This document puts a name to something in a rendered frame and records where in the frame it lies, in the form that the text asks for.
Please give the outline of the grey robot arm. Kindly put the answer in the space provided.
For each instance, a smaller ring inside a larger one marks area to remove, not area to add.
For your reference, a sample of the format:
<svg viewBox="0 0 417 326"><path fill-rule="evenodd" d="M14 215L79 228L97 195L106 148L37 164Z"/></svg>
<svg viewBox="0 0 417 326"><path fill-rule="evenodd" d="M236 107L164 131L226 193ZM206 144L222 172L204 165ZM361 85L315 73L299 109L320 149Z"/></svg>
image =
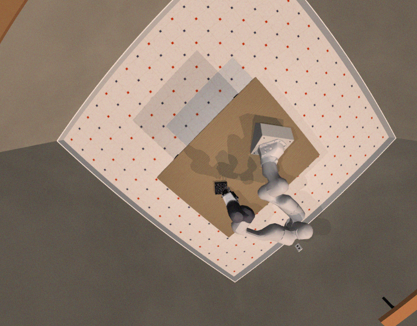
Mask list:
<svg viewBox="0 0 417 326"><path fill-rule="evenodd" d="M232 220L232 230L235 233L261 241L271 240L290 246L295 239L309 239L313 235L313 229L311 225L302 222L305 212L299 204L291 196L284 194L288 191L288 183L280 177L276 165L284 153L284 148L286 148L286 143L280 139L261 144L258 148L263 176L268 179L268 183L259 188L258 196L260 199L278 206L290 217L284 226L273 223L258 231L250 229L248 226L255 218L253 210L248 206L240 205L231 192L222 197Z"/></svg>

